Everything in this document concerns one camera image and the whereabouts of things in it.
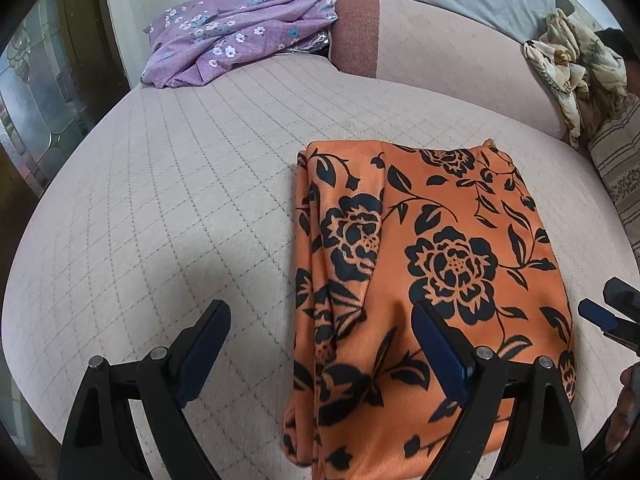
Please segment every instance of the striped fabric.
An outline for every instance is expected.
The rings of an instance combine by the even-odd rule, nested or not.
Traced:
[[[618,210],[640,267],[640,99],[606,121],[590,142],[591,158]]]

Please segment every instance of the floral beige fabric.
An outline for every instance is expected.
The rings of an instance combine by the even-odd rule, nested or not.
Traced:
[[[546,32],[527,41],[523,52],[558,99],[574,148],[580,134],[589,140],[626,98],[622,57],[561,9],[546,18]]]

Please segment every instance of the purple floral fabric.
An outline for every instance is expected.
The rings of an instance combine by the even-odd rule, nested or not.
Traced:
[[[145,29],[152,47],[140,81],[203,86],[236,64],[267,57],[327,28],[332,0],[193,0]]]

